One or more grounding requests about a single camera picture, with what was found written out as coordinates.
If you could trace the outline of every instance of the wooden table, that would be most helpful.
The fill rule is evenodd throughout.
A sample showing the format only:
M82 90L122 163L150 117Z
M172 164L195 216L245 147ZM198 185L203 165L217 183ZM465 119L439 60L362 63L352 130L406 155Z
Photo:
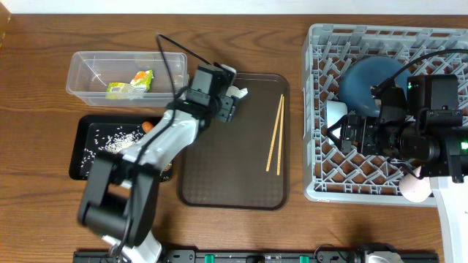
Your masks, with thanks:
M71 180L68 166L78 120L89 113L161 114L162 109L88 107L66 93L68 67L80 50L156 50L155 32L238 71L281 74L291 95L290 198L284 208L186 207L172 180L160 186L153 229L164 245L313 251L323 243L387 242L435 251L443 260L435 208L316 203L303 195L301 45L314 23L463 28L468 17L13 15L0 50L1 261L71 262L79 248L107 248L76 219L85 182ZM191 57L189 62L193 75L198 62Z

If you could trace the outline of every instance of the chopsticks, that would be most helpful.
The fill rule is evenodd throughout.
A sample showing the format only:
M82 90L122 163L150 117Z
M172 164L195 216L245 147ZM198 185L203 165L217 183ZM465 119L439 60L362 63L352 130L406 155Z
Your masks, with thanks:
M279 98L279 105L278 111L276 113L276 120L275 120L275 127L273 129L273 136L271 138L271 145L270 145L270 152L268 154L268 161L266 164L266 171L270 171L270 164L271 164L271 157L273 155L273 148L275 145L276 139L276 132L278 130L278 121L280 120L281 114L281 121L279 124L279 147L278 147L278 166L276 167L276 175L279 175L279 171L281 169L281 155L282 155L282 143L283 143L283 122L284 122L284 96L283 94Z

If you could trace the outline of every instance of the brown tray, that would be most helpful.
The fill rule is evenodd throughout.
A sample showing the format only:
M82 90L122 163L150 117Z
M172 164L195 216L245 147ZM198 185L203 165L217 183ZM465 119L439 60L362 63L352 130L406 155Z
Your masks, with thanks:
M235 86L249 94L238 104L233 121L213 120L209 129L184 151L178 198L199 207L277 210L288 196L289 85L279 75L239 73ZM279 128L266 163L281 94L284 128L280 175L276 175Z

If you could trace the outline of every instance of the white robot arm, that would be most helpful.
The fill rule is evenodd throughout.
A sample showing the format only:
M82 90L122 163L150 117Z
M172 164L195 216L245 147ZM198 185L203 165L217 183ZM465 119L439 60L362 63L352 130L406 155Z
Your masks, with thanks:
M446 263L468 263L468 182L430 178L439 210Z
M134 263L156 262L161 245L151 233L159 186L157 175L210 125L231 122L244 92L232 86L236 71L225 65L199 65L186 99L167 106L162 120L136 144L118 154L98 153L88 176L78 222ZM131 186L128 199L109 184Z

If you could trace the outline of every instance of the gray dish rack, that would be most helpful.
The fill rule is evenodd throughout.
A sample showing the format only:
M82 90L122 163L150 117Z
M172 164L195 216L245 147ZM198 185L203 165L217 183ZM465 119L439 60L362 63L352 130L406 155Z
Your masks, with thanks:
M363 156L356 149L341 153L327 143L325 101L339 100L341 76L369 56L387 56L407 64L421 55L448 48L468 49L468 30L393 26L314 24L304 41L302 90L304 103L304 194L317 202L435 207L429 197L412 203L400 193L404 173L382 156ZM467 116L468 56L447 54L410 69L413 75L455 74L459 108Z

